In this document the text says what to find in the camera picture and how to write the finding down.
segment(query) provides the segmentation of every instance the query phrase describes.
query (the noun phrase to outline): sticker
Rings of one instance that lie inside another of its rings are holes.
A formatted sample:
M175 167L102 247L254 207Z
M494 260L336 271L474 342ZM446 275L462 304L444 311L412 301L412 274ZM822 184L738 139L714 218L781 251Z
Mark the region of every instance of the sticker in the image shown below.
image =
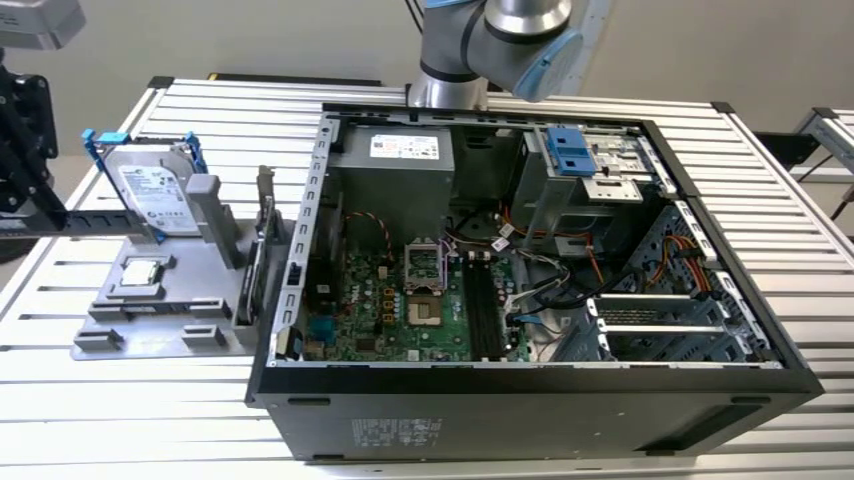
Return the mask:
M501 237L492 242L492 250L501 252L505 248L507 248L507 245L510 245L510 240L507 240L505 237Z
M3 219L0 220L0 230L21 230L27 228L27 224L23 220Z
M119 173L132 197L132 206L148 224L166 234L199 233L172 171L164 167L122 165Z
M371 157L439 160L439 137L374 135Z
M498 231L498 234L502 237L507 238L507 237L510 237L510 234L513 233L513 231L514 231L513 225L506 223L505 226L502 227L502 229Z
M356 447L432 447L442 430L440 418L356 418Z

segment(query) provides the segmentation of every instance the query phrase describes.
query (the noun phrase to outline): wire bundle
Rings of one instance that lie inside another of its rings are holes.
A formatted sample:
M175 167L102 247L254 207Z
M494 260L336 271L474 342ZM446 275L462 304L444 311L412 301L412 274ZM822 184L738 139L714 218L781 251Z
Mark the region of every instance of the wire bundle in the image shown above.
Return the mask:
M354 217L370 218L371 220L374 220L374 222L376 222L379 228L383 230L383 237L386 238L386 256L390 262L394 261L394 256L391 255L391 235L388 234L386 222L383 222L371 212L352 212L344 217L344 221L350 221L350 219L352 219Z
M510 221L510 209L507 208L507 205L505 205L505 208L502 210L502 219L505 220L505 223L507 225L510 225L514 229L514 231L519 234L519 235L527 235L529 231L523 228L518 228L513 222ZM534 235L546 235L546 231L545 230L537 230L534 231ZM570 237L570 238L583 238L587 240L587 256L590 257L590 265L593 266L593 270L594 272L597 272L597 277L599 278L599 283L605 283L605 277L602 276L602 270L599 270L599 263L597 262L597 256L595 256L595 252L594 252L594 247L593 247L593 235L590 234L590 232L585 232L585 233L555 233L555 237Z
M669 256L670 256L670 245L677 245L677 250L679 252L695 249L697 244L694 241L682 235L667 235L665 237L665 241L662 242L662 260L658 263L658 268L655 269L655 273L653 273L653 277L650 281L646 283L647 287L655 285L655 283L661 280L665 275L665 270L667 268ZM682 260L685 261L685 266L691 272L691 276L694 277L694 283L697 284L697 288L703 292L711 291L711 283L709 282L709 277L706 276L706 272L697 261L697 258L683 256Z

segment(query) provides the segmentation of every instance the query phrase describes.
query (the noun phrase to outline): aluminum extrusion table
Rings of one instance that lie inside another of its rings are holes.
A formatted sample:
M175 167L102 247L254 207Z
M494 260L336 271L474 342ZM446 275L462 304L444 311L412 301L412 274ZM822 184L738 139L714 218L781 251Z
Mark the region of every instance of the aluminum extrusion table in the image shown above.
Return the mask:
M146 91L122 130L194 131L239 217L255 215L258 165L275 167L279 208L292 217L324 101L403 104L404 96L399 88L175 80ZM0 295L0 466L16 465L4 479L854 477L854 248L738 116L705 103L526 104L506 94L492 94L490 108L658 123L827 394L697 459L308 466L266 411L243 405L251 358L72 361L122 240L43 239ZM95 171L68 206L119 207Z

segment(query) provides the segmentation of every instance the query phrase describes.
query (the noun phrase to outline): cable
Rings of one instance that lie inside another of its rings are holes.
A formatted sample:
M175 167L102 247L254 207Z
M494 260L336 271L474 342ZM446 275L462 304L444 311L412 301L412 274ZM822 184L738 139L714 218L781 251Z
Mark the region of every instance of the cable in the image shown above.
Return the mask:
M674 235L669 235L665 237L665 241L662 242L662 260L658 263L658 268L655 269L653 278L646 283L647 287L651 287L653 285L655 285L655 283L661 280L665 274L665 270L669 264L667 259L670 255L670 248L669 248L670 242L674 242L677 244L678 250L685 250L687 248L686 245L690 246L690 248L697 248L697 245L694 244L691 239L687 237L674 236ZM685 265L689 271L691 272L691 276L694 277L697 288L701 291L710 291L711 283L709 282L709 277L706 277L706 274L703 273L699 263L697 263L697 260L689 257L683 257L682 260L685 261Z
M418 10L418 7L412 9L412 4L410 3L410 0L403 0L403 2L406 3L407 10L410 10L410 16L412 17L412 23L415 24L415 28L418 28L418 33L423 35L424 29L422 28L422 24L418 22L418 15L415 14L415 10Z
M825 163L827 163L827 160L830 160L831 158L833 158L833 154L827 155L822 160L819 160L819 162L815 165L813 165L813 168L810 168L806 171L806 173L803 175L801 175L801 178L798 179L798 183L801 183L803 181L803 179L811 175L811 173L815 171L815 169L818 167L821 167Z
M527 235L527 230L518 228L513 222L510 221L510 208L507 207L507 205L505 205L505 208L502 210L502 219L505 220L505 222L507 223L507 225L510 225L514 229L514 231L519 234L519 235ZM546 232L542 230L537 230L534 231L535 235L546 235ZM594 252L594 247L593 247L593 234L590 232L582 232L582 233L555 233L557 237L569 237L569 238L585 238L587 239L587 256L590 257L590 265L593 266L593 270L594 272L597 272L597 277L599 278L599 284L605 283L605 277L602 276L602 270L599 269L599 263L597 262L597 256L595 256L595 252Z
M376 215L371 212L352 212L344 217L344 221L348 221L354 217L366 217L376 222L379 228L383 230L383 237L386 238L386 256L388 257L390 262L394 261L394 256L391 255L391 235L388 234L388 228L386 228L386 222L376 218Z
M694 240L691 240L689 237L682 235L674 235L674 236L677 237L678 240L682 240L690 248L698 248L697 244L694 243ZM698 288L701 290L710 292L713 290L711 282L709 281L706 272L703 271L703 268L699 265L699 261L697 260L697 258L686 257L686 264L694 275L694 280L697 281Z
M845 211L845 207L847 205L849 205L849 202L846 202L845 200L839 203L839 206L837 207L837 209L830 214L830 219L831 220L835 220L837 218L839 218L839 215L842 215L842 212Z

